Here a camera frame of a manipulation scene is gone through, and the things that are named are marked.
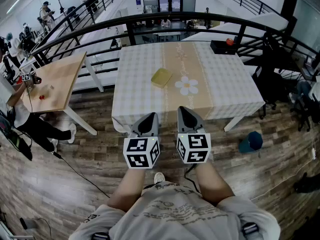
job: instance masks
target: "black pants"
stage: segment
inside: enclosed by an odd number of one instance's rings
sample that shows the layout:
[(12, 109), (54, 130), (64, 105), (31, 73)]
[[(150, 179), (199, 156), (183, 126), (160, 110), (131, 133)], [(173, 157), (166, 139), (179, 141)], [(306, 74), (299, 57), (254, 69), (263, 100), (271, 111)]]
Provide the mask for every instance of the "black pants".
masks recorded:
[(96, 7), (95, 1), (94, 0), (90, 0), (87, 1), (85, 3), (86, 9), (88, 10), (88, 12), (92, 15), (93, 12), (95, 13), (96, 11), (98, 11), (98, 8)]
[(8, 58), (12, 61), (12, 63), (13, 63), (17, 68), (20, 68), (20, 62), (19, 62), (18, 58), (17, 58), (17, 57), (12, 57), (12, 56), (10, 55), (10, 53), (9, 53), (7, 56), (5, 56), (5, 57), (3, 58), (3, 63), (4, 63), (4, 65), (5, 65), (5, 67), (6, 67), (6, 69), (8, 70), (8, 72), (11, 72), (11, 70), (12, 70), (11, 67), (10, 67)]
[(41, 120), (34, 113), (31, 113), (28, 120), (17, 129), (28, 134), (36, 143), (48, 152), (54, 151), (55, 147), (47, 138), (60, 141), (71, 139), (71, 131), (61, 131), (54, 128), (51, 124)]

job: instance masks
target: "orange object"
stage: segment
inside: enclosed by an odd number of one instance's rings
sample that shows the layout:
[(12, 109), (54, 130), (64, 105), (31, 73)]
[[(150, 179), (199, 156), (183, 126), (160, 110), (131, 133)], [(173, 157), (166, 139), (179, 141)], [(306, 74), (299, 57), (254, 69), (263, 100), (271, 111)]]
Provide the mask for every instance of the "orange object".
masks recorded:
[(231, 39), (231, 38), (227, 38), (227, 40), (226, 40), (226, 44), (228, 45), (228, 46), (233, 46), (234, 45), (234, 40), (233, 39)]

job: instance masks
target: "glass door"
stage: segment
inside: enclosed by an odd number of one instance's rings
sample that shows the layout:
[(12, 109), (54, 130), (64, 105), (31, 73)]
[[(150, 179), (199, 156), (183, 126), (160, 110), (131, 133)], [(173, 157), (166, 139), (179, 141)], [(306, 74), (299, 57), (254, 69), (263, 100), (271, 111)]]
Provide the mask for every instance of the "glass door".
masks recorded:
[(171, 0), (171, 12), (180, 12), (181, 0)]
[(169, 0), (159, 0), (160, 12), (169, 12)]

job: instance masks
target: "white table leg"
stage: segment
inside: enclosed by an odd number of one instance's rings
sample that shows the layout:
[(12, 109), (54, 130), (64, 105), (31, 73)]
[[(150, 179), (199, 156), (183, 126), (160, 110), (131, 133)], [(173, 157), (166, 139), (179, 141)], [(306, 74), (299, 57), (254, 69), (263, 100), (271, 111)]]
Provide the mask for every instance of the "white table leg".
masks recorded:
[(67, 106), (64, 112), (71, 117), (74, 121), (76, 121), (79, 125), (81, 125), (84, 129), (86, 129), (89, 133), (94, 136), (97, 136), (97, 131), (93, 129), (89, 124), (87, 124), (76, 112), (74, 112), (69, 106)]
[(224, 127), (225, 132), (229, 132), (239, 121), (244, 118), (243, 116), (234, 117), (227, 125)]
[(102, 87), (101, 85), (101, 82), (100, 80), (98, 79), (96, 73), (94, 72), (94, 69), (92, 68), (91, 66), (91, 63), (90, 61), (88, 60), (88, 57), (85, 57), (85, 60), (84, 60), (84, 64), (85, 64), (85, 67), (86, 69), (89, 71), (93, 81), (95, 82), (96, 86), (99, 88), (100, 92), (104, 92), (104, 88)]

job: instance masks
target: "white tablecloth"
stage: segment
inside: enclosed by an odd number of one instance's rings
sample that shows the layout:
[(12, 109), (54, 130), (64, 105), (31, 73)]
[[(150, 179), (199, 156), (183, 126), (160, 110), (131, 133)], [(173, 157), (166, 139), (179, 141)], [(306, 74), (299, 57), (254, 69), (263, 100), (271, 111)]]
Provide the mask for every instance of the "white tablecloth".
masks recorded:
[[(265, 103), (238, 55), (214, 54), (209, 42), (194, 42), (202, 63), (212, 109), (207, 118), (221, 119), (252, 115)], [(164, 89), (154, 87), (151, 78), (163, 67), (164, 43), (128, 46), (121, 49), (112, 120), (119, 132), (128, 132), (142, 116), (156, 112), (165, 123)], [(176, 101), (176, 107), (184, 106)]]

